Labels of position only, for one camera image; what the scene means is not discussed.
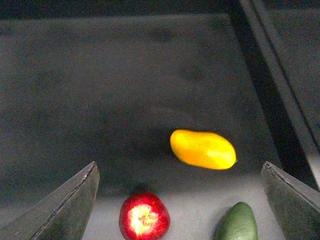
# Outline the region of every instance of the dark gray surface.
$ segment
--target dark gray surface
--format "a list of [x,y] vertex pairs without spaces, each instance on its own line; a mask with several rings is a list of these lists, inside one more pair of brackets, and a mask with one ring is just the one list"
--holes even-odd
[[[240,201],[259,239],[284,239],[260,177],[280,161],[227,15],[4,24],[0,225],[94,160],[101,180],[84,239],[122,239],[119,210],[139,183],[169,210],[164,239],[210,239]],[[169,146],[176,128],[221,134],[238,162],[183,164]]]
[[299,74],[290,83],[320,146],[320,9],[272,10],[269,14]]

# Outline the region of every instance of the red apple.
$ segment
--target red apple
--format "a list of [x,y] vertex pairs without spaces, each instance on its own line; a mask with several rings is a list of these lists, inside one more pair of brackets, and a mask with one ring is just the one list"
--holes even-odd
[[136,193],[121,207],[119,227],[126,240],[158,240],[166,234],[169,225],[168,210],[153,193]]

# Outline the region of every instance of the avocado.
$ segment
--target avocado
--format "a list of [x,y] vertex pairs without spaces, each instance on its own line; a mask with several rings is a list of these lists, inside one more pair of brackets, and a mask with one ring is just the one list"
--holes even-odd
[[214,240],[258,240],[254,212],[245,202],[238,202],[221,219]]

